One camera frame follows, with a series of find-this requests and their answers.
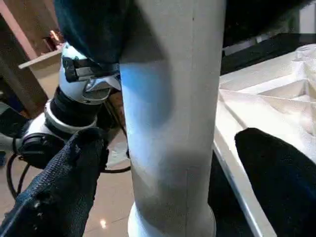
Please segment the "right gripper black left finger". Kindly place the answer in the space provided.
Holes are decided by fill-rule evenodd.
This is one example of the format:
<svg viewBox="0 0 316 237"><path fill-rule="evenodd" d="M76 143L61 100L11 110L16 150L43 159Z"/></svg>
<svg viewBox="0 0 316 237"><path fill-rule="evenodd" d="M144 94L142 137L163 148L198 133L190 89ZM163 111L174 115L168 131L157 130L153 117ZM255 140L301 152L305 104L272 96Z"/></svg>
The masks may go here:
<svg viewBox="0 0 316 237"><path fill-rule="evenodd" d="M73 135L16 199L2 237L81 237L106 163L107 136L93 127Z"/></svg>

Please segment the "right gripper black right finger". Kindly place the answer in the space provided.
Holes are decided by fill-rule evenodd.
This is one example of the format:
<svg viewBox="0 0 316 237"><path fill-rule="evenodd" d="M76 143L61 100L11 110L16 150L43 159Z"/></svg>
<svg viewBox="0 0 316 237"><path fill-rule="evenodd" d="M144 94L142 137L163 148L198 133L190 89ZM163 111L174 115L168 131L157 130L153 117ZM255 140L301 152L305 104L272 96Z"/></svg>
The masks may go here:
<svg viewBox="0 0 316 237"><path fill-rule="evenodd" d="M316 165L289 143L257 128L235 135L240 161L279 237L316 235Z"/></svg>

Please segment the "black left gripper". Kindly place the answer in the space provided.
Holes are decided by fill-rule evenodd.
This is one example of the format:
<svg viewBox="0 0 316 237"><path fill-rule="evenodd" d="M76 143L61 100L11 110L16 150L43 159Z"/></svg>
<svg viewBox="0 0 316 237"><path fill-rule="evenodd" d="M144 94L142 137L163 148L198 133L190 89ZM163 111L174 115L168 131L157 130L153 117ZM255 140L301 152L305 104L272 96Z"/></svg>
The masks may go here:
<svg viewBox="0 0 316 237"><path fill-rule="evenodd" d="M133 0L56 0L55 14L66 42L88 59L62 56L67 81L113 76L126 42Z"/></svg>

